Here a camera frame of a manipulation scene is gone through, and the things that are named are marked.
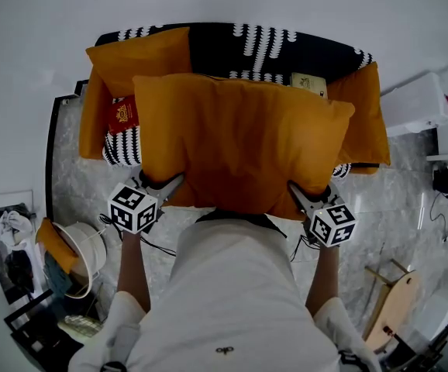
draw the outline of orange fabric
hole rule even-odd
[[[81,127],[79,130],[79,155],[83,158],[102,160],[102,149],[107,124],[107,109],[112,105],[112,95],[95,68],[84,96]]]
[[[350,102],[355,106],[355,114],[350,119],[339,152],[338,164],[391,165],[380,93],[375,62],[327,86],[329,99]]]
[[[134,94],[133,77],[191,73],[189,28],[94,46],[86,50],[113,98]]]
[[[36,232],[36,241],[45,246],[45,249],[66,274],[71,272],[71,268],[79,260],[76,253],[64,242],[55,230],[55,227],[53,227],[52,221],[48,218],[43,219],[40,228]]]
[[[288,180],[329,183],[354,108],[311,92],[197,74],[133,79],[143,171],[185,181],[172,205],[304,219]]]

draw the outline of marble floor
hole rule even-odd
[[[107,198],[118,182],[124,182],[131,169],[109,167],[103,161],[85,160],[78,156],[78,132],[81,121],[81,99],[70,100],[60,108],[53,149],[53,213],[57,222],[69,225],[76,221],[102,224],[99,213],[107,214]],[[448,280],[448,241],[443,242],[443,220],[432,222],[429,210],[437,195],[432,189],[432,166],[426,155],[435,151],[432,132],[410,134],[390,139],[391,166],[375,175],[351,174],[338,185],[346,202],[353,207],[359,225],[355,238],[341,247],[339,268],[340,297],[354,325],[363,332],[380,289],[364,271],[365,266],[379,270],[390,279],[398,270],[390,264],[395,258],[422,278],[413,313],[422,308],[429,296]],[[165,214],[150,232],[152,240],[175,249],[179,232],[208,210],[194,208],[164,209]],[[432,211],[442,212],[448,228],[448,200],[439,196]],[[288,236],[295,248],[302,226],[300,222],[271,217]],[[103,238],[107,246],[107,263],[95,287],[102,309],[108,310],[119,274],[121,243],[116,231],[108,229]],[[302,295],[306,297],[317,263],[317,251],[302,246],[292,263],[293,273]],[[143,259],[153,304],[167,283],[174,258],[143,245]],[[412,333],[410,322],[402,334]]]

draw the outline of clothes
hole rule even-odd
[[[267,217],[267,215],[251,215],[251,214],[239,214],[234,211],[224,211],[222,209],[216,209],[215,211],[212,211],[208,213],[207,215],[203,215],[201,218],[197,219],[198,222],[205,222],[210,220],[219,220],[219,219],[240,219],[240,220],[246,220],[250,223],[253,223],[256,226],[265,227],[266,229],[272,229],[276,232],[282,234],[284,238],[286,238],[286,235],[279,230],[279,228],[273,224],[273,222]]]
[[[43,271],[47,277],[47,282],[53,294],[58,298],[63,298],[67,291],[73,286],[73,282],[66,274],[59,263],[53,258],[49,252],[45,252],[45,264],[43,266]]]
[[[4,211],[0,217],[0,234],[3,234],[3,232],[8,232],[12,229],[18,232],[31,234],[33,231],[33,226],[31,225],[29,219],[25,216],[21,216],[17,211]]]
[[[25,294],[34,292],[33,268],[26,251],[13,251],[5,258],[9,280]]]
[[[279,232],[234,219],[195,223],[179,238],[160,301],[145,314],[117,293],[103,330],[69,370],[100,370],[111,360],[107,343],[119,355],[114,343],[134,337],[132,349],[124,346],[127,370],[327,372],[345,350],[380,371],[338,298],[315,318],[304,303]]]

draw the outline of red passport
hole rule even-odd
[[[121,102],[113,104],[107,111],[109,132],[113,135],[140,124],[134,95],[125,97]]]

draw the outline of wooden stool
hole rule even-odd
[[[384,327],[387,326],[394,332],[398,331],[412,307],[419,287],[420,279],[415,270],[406,270],[394,259],[391,259],[391,262],[404,273],[396,281],[390,281],[365,267],[365,270],[384,283],[364,332],[365,343],[373,351],[382,349],[391,340]]]

